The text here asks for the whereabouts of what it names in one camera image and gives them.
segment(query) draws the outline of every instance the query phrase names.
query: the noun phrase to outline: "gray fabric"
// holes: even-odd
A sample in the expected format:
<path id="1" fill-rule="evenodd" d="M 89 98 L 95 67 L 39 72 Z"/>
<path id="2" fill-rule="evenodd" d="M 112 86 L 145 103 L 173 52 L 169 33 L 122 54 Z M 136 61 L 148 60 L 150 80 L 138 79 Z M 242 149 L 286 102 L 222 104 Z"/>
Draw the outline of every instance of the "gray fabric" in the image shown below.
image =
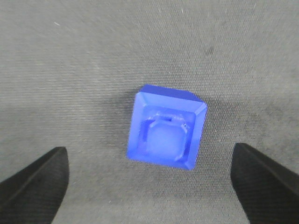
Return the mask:
<path id="1" fill-rule="evenodd" d="M 299 173 L 298 12 L 297 0 L 1 1 L 0 180 L 66 146 L 55 224 L 248 223 L 235 142 Z M 145 83 L 208 103 L 193 171 L 126 159 Z"/>

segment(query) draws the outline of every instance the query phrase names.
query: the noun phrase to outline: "blue keycap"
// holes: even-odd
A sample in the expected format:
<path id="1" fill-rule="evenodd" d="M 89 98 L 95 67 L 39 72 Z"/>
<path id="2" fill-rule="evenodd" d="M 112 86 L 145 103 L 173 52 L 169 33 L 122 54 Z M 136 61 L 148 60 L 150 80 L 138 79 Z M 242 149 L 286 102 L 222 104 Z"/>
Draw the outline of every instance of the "blue keycap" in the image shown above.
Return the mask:
<path id="1" fill-rule="evenodd" d="M 193 169 L 207 105 L 193 93 L 145 85 L 135 96 L 127 157 Z"/>

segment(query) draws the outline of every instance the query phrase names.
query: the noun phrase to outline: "gray background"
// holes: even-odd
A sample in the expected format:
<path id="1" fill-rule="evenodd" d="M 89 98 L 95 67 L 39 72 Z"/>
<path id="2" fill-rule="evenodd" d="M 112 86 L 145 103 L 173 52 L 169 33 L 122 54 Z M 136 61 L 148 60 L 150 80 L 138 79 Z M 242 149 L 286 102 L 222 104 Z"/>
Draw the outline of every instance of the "gray background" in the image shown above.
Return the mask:
<path id="1" fill-rule="evenodd" d="M 0 1 L 0 181 L 66 146 L 54 224 L 245 224 L 235 142 L 299 173 L 299 2 Z M 125 157 L 145 83 L 208 103 L 193 171 Z"/>

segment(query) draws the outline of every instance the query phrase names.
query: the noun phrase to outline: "gray textured surface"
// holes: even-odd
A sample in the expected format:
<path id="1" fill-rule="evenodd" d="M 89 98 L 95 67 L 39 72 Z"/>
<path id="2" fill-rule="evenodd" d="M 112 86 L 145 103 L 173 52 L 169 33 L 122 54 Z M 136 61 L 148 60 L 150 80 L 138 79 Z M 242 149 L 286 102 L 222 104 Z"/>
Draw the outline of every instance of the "gray textured surface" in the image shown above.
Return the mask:
<path id="1" fill-rule="evenodd" d="M 229 170 L 247 142 L 299 173 L 299 2 L 0 1 L 0 180 L 54 146 L 54 224 L 247 223 Z M 144 84 L 209 105 L 196 169 L 125 158 Z"/>

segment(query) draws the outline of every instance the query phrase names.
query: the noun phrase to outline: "translucent blue keycap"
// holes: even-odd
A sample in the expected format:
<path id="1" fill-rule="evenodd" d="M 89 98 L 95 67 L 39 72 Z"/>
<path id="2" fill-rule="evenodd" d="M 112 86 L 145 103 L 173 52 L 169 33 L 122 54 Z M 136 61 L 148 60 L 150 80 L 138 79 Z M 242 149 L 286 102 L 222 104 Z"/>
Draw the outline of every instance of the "translucent blue keycap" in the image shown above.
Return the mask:
<path id="1" fill-rule="evenodd" d="M 145 85 L 135 96 L 127 157 L 193 169 L 207 105 L 193 93 Z"/>

